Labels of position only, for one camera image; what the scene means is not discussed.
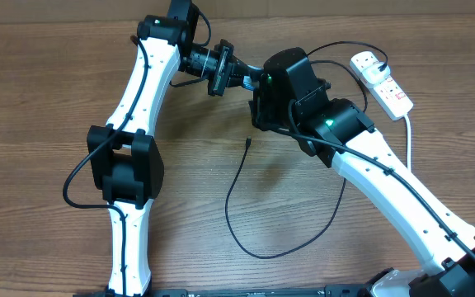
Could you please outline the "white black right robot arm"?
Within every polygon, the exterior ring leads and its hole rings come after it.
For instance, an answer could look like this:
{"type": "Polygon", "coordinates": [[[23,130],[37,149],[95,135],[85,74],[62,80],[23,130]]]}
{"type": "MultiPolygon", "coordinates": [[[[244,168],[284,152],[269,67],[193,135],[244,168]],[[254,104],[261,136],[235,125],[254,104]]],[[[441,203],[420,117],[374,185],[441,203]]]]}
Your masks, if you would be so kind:
{"type": "Polygon", "coordinates": [[[475,296],[475,227],[440,202],[397,158],[352,101],[331,99],[305,51],[291,48],[253,68],[252,123],[300,148],[362,191],[399,232],[420,266],[387,269],[361,296],[475,296]]]}

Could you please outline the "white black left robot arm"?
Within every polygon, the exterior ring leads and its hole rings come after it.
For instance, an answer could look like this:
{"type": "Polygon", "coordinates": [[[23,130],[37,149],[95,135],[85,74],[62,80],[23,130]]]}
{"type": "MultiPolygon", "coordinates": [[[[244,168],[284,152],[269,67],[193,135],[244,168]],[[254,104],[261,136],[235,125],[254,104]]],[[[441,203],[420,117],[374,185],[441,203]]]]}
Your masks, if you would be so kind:
{"type": "Polygon", "coordinates": [[[191,1],[171,2],[166,16],[148,15],[131,40],[137,47],[133,72],[119,105],[103,126],[91,126],[88,154],[63,184],[64,201],[91,210],[68,195],[71,181],[86,165],[102,193],[99,206],[108,210],[112,227],[112,269],[102,296],[149,296],[152,273],[148,264],[148,217],[164,177],[163,160],[154,139],[167,89],[177,72],[206,81],[208,94],[221,96],[230,87],[252,90],[261,70],[243,63],[233,45],[221,40],[213,49],[196,43],[197,22],[203,17],[191,1]]]}

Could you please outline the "blue Galaxy smartphone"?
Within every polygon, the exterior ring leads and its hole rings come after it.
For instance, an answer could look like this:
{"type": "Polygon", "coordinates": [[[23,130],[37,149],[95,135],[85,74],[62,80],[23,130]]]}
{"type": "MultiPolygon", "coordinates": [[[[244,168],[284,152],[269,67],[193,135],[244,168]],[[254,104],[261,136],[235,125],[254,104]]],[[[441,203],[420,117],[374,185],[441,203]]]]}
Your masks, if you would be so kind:
{"type": "Polygon", "coordinates": [[[254,86],[254,84],[252,83],[252,81],[250,80],[246,80],[244,79],[243,82],[242,82],[242,87],[244,89],[247,89],[249,91],[254,91],[256,89],[256,87],[254,86]]]}

